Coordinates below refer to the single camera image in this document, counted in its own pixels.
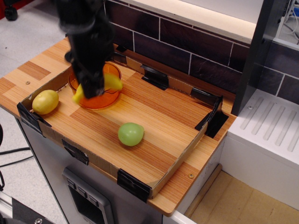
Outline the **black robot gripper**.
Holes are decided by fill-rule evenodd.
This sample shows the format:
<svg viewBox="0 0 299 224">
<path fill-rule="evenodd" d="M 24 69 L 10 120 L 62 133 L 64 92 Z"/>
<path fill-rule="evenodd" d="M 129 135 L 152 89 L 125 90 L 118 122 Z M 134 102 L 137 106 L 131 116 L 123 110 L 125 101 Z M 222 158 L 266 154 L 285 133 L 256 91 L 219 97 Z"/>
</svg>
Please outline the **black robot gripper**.
<svg viewBox="0 0 299 224">
<path fill-rule="evenodd" d="M 66 28 L 72 66 L 86 98 L 104 93 L 103 67 L 113 52 L 113 28 Z"/>
</svg>

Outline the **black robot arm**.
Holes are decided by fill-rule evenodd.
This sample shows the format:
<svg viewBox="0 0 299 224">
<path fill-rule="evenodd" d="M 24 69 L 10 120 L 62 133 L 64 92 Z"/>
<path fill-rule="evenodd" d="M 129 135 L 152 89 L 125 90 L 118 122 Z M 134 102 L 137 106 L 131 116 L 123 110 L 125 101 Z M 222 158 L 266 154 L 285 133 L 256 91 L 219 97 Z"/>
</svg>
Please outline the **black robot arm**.
<svg viewBox="0 0 299 224">
<path fill-rule="evenodd" d="M 102 0 L 57 0 L 59 26 L 71 50 L 65 55 L 86 98 L 104 93 L 103 67 L 114 52 L 114 28 Z"/>
</svg>

